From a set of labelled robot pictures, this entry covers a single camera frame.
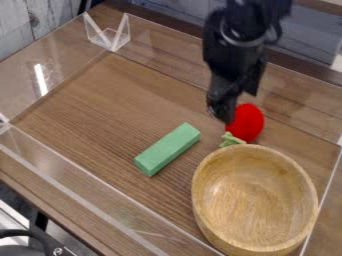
wooden bowl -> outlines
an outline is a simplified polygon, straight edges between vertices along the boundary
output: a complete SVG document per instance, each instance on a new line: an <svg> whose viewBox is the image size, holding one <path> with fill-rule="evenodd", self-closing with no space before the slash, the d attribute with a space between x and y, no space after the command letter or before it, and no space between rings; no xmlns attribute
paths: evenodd
<svg viewBox="0 0 342 256"><path fill-rule="evenodd" d="M216 151L193 180L201 230L230 256L286 255L304 242L318 216L314 184L282 153L257 145Z"/></svg>

red object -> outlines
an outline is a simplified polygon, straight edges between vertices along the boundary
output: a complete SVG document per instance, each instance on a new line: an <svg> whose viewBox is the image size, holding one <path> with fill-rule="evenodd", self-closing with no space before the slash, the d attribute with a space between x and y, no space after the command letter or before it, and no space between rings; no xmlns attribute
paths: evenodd
<svg viewBox="0 0 342 256"><path fill-rule="evenodd" d="M252 142L260 136L265 126L265 116L253 104L242 104L236 110L236 120L226 126L234 137Z"/></svg>

bowl rim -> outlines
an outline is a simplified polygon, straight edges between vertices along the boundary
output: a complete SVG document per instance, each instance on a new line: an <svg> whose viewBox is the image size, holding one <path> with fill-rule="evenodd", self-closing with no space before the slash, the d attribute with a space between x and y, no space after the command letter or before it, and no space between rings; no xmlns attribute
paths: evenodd
<svg viewBox="0 0 342 256"><path fill-rule="evenodd" d="M242 244L240 241L237 241L236 239L224 239L224 237L221 236L221 234L213 230L210 228L212 225L209 225L209 222L206 220L206 218L202 218L202 215L200 214L200 203L198 200L194 196L194 187L197 184L197 179L202 170L202 167L208 164L208 162L213 159L214 156L222 154L226 151L233 151L237 148L253 148L253 149L261 149L268 153L276 154L278 155L281 158L284 158L297 169L297 171L300 172L300 174L302 175L302 177L305 178L305 183L309 187L309 192L310 192L310 196L313 199L313 211L312 211L312 215L310 215L310 219L308 220L306 226L304 227L302 231L288 241L277 244L277 245L268 245L268 246L249 246L246 244ZM252 252L257 252L257 253L270 253L270 252L276 252L276 251L282 251L286 250L292 247L296 247L300 242L302 242L305 240L305 238L308 237L308 235L312 233L314 226L316 226L316 221L318 218L318 214L320 214L320 206L318 206L318 195L317 195L317 189L313 183L313 180L309 176L309 174L306 173L306 171L304 170L304 168L301 167L301 165L289 157L286 156L284 153L281 153L280 151L266 147L266 146L261 146L261 145L252 145L252 144L242 144L242 145L233 145L230 147L218 149L217 151L214 151L210 155L206 156L206 158L202 160L197 170L196 170L196 174L193 177L193 186L192 186L192 201L193 201L193 209L196 212L196 215L198 216L198 218L201 219L201 221L204 222L204 225L206 226L206 228L210 230L210 232L228 244L230 244L232 246L234 246L236 248L241 248L242 250L248 250Z"/></svg>

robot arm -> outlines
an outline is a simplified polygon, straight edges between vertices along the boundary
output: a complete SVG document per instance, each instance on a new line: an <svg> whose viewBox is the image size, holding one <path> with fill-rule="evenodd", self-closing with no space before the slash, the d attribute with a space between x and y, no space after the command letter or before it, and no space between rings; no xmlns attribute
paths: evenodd
<svg viewBox="0 0 342 256"><path fill-rule="evenodd" d="M281 38L280 21L292 0L228 0L205 24L204 58L212 69L209 111L225 123L234 121L238 96L257 96L266 69L266 45Z"/></svg>

green rectangular block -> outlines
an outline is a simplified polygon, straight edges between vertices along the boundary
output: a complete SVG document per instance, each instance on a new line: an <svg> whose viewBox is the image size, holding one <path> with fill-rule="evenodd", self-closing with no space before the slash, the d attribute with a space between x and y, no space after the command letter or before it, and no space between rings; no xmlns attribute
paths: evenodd
<svg viewBox="0 0 342 256"><path fill-rule="evenodd" d="M201 132L189 123L184 123L139 156L135 165L154 176L164 167L200 141Z"/></svg>

